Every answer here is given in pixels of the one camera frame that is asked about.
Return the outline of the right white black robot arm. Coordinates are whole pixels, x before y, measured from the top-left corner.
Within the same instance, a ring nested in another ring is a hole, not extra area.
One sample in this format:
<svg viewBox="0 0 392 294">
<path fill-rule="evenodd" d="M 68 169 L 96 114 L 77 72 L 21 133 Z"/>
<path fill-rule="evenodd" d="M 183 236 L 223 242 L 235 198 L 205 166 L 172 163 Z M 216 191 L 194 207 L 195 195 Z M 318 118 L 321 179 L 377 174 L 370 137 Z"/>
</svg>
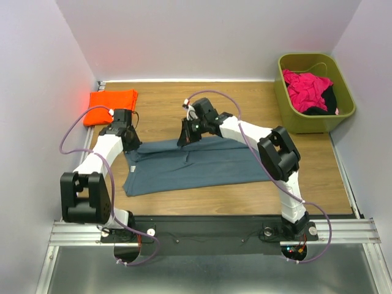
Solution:
<svg viewBox="0 0 392 294">
<path fill-rule="evenodd" d="M 177 145 L 183 147 L 198 142 L 206 133 L 247 145 L 279 189 L 284 236 L 289 239 L 300 236 L 309 222 L 309 213 L 304 207 L 298 181 L 301 156 L 286 129 L 260 127 L 227 112 L 219 114 L 207 98 L 194 103 L 186 99 L 183 108 L 186 117 L 181 120 Z"/>
</svg>

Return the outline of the blue-grey t-shirt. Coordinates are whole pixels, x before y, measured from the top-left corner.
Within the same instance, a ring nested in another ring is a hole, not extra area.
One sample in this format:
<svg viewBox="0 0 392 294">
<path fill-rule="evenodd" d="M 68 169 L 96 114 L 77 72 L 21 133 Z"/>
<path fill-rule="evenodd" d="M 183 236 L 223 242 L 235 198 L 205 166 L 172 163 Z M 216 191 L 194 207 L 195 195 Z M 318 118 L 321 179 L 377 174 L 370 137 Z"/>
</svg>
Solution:
<svg viewBox="0 0 392 294">
<path fill-rule="evenodd" d="M 268 181 L 249 148 L 235 140 L 206 137 L 179 147 L 176 140 L 143 143 L 125 154 L 127 196 Z"/>
</svg>

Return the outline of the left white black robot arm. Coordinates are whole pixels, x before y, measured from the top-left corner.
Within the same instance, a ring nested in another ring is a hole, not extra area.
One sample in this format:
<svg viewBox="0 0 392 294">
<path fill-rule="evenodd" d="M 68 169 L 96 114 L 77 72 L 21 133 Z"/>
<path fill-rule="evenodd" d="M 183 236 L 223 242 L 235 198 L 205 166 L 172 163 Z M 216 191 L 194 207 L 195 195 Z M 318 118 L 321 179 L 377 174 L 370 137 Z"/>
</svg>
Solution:
<svg viewBox="0 0 392 294">
<path fill-rule="evenodd" d="M 104 127 L 93 149 L 59 150 L 63 155 L 86 153 L 84 161 L 72 172 L 60 178 L 62 218 L 75 224 L 96 224 L 104 230 L 115 230 L 122 241 L 136 235 L 134 215 L 115 208 L 115 181 L 111 165 L 122 153 L 134 151 L 141 145 L 132 125 L 133 111 L 125 108 L 110 109 L 99 105 L 113 118 Z"/>
</svg>

